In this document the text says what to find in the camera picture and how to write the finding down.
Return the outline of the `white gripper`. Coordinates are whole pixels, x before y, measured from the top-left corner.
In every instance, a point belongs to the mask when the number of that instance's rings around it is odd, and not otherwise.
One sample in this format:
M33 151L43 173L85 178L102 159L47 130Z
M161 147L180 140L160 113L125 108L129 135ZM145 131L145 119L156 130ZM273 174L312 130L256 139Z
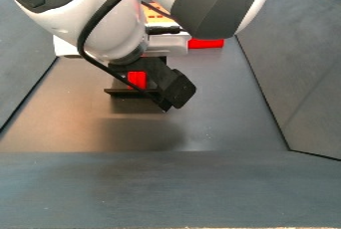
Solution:
M150 36L146 56L182 56L188 53L188 41L190 35L186 32L180 34L164 34ZM55 53L58 56L78 56L79 52L74 45L54 37Z

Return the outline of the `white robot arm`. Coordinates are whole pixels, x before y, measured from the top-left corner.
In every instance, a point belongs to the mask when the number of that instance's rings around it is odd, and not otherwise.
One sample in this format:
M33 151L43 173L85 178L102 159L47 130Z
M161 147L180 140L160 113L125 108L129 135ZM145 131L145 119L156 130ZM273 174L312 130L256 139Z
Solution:
M15 0L29 17L70 44L107 0ZM153 0L197 39L233 37L257 15L265 0ZM122 0L110 10L86 42L101 60L134 61L152 48L142 0Z

